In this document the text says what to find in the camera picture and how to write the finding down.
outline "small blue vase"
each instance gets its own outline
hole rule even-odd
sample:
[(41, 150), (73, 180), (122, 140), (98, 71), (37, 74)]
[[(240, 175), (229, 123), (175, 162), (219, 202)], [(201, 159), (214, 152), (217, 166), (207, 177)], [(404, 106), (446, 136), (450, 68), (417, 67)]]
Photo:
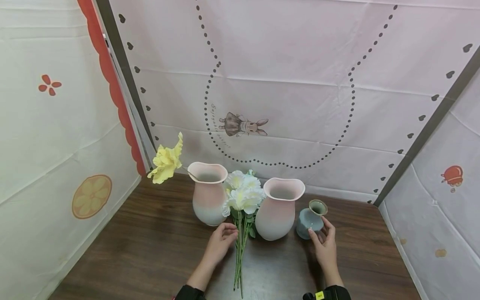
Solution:
[(302, 209), (297, 220), (297, 234), (304, 240), (310, 240), (308, 229), (320, 232), (324, 226), (322, 216), (327, 213), (327, 206), (323, 201), (314, 199), (308, 204), (308, 208)]

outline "wooden table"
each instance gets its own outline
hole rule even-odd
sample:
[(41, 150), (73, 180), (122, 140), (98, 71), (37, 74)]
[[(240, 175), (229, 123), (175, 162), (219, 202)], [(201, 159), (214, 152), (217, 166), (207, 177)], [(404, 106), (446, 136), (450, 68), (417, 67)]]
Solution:
[[(214, 228), (192, 209), (193, 182), (176, 175), (162, 185), (143, 180), (50, 299), (171, 299), (200, 261)], [(420, 299), (376, 207), (305, 195), (328, 205), (337, 228), (340, 274), (354, 300)], [(296, 300), (322, 286), (311, 243), (295, 227), (284, 238), (249, 240), (243, 258), (246, 300)], [(210, 282), (208, 300), (235, 300), (235, 250)]]

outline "ceramic vase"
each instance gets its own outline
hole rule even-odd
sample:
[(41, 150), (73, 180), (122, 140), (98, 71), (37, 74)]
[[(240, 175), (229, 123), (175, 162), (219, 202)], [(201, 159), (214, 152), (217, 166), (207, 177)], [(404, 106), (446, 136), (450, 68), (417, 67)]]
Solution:
[(265, 240), (284, 237), (295, 221), (295, 201), (305, 193), (299, 179), (270, 178), (264, 184), (267, 197), (258, 209), (255, 227)]
[(197, 218), (209, 226), (218, 226), (225, 221), (222, 206), (227, 200), (223, 182), (228, 171), (219, 164), (194, 162), (188, 166), (190, 178), (195, 182), (193, 211)]
[(327, 213), (327, 205), (318, 199), (311, 200), (308, 208), (302, 209), (297, 220), (297, 234), (304, 240), (309, 240), (308, 229), (320, 232), (324, 227), (322, 216)]

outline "red scalloped border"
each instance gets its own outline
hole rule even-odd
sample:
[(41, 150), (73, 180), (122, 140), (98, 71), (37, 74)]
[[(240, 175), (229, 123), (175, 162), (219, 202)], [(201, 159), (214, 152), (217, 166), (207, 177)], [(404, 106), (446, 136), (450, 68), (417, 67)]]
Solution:
[(110, 84), (110, 96), (112, 97), (113, 103), (118, 108), (120, 123), (125, 128), (125, 137), (132, 148), (132, 157), (137, 163), (138, 174), (145, 175), (145, 167), (142, 155), (140, 154), (140, 148), (138, 147), (137, 139), (135, 138), (135, 132), (133, 131), (132, 123), (128, 115), (127, 106), (125, 105), (120, 85), (111, 63), (107, 45), (103, 39), (102, 30), (100, 29), (100, 24), (98, 23), (92, 0), (77, 0), (77, 2), (87, 18), (88, 34), (92, 40), (93, 47), (98, 53), (100, 69), (102, 70), (103, 76)]

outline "rabbit illustration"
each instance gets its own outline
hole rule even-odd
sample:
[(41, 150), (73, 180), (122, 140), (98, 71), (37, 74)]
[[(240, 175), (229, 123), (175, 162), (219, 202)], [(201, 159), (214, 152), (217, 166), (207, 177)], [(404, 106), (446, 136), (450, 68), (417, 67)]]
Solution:
[(227, 114), (225, 119), (219, 119), (220, 122), (225, 123), (224, 126), (219, 126), (219, 129), (225, 129), (228, 136), (241, 136), (242, 134), (258, 133), (259, 135), (267, 135), (265, 130), (258, 127), (267, 124), (268, 119), (262, 119), (258, 122), (250, 122), (242, 115), (234, 115), (231, 112)]

